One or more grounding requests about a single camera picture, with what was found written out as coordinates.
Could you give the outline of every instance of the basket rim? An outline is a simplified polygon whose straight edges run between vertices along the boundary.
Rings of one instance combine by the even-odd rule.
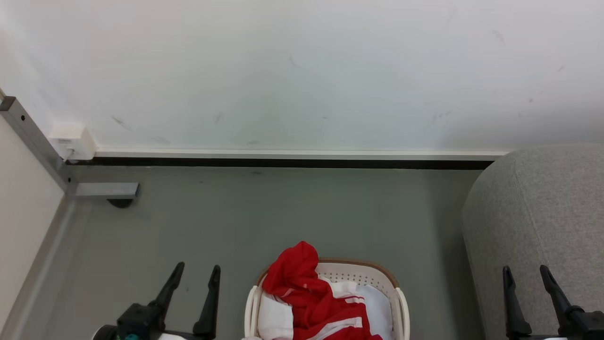
[[[394,275],[388,269],[375,262],[343,257],[319,257],[319,263],[354,264],[356,266],[371,267],[379,270],[384,275],[386,275],[386,277],[388,278],[388,280],[390,280],[390,283],[394,288],[399,288],[399,282],[396,281],[396,277],[394,277]],[[260,274],[260,277],[258,277],[258,280],[256,281],[257,286],[260,286],[262,279],[266,276],[266,274],[268,274],[269,268],[270,266],[268,266],[265,270],[262,271],[262,274]]]

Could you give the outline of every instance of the red clothing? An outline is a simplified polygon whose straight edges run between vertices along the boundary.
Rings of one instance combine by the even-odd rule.
[[[262,283],[262,289],[278,296],[292,306],[294,313],[294,340],[315,338],[328,340],[381,340],[372,336],[364,303],[346,302],[333,297],[329,283],[315,272],[319,256],[310,244],[302,241],[286,249],[271,265]],[[362,321],[336,330],[334,322]]]

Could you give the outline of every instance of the gray fabric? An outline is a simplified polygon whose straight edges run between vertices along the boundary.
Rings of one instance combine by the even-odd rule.
[[[488,340],[506,339],[502,268],[509,265],[533,334],[555,334],[546,264],[572,304],[604,309],[604,145],[516,151],[478,178],[463,234]]]

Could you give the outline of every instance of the wall socket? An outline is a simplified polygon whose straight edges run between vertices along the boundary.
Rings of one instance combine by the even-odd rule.
[[[97,145],[90,132],[80,123],[55,124],[48,141],[63,159],[68,157],[70,160],[89,160],[97,152]]]

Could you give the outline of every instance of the white wall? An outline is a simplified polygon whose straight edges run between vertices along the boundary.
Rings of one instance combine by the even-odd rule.
[[[0,86],[101,151],[604,142],[599,0],[0,0]]]
[[[63,191],[1,117],[0,160],[2,330],[63,197]]]

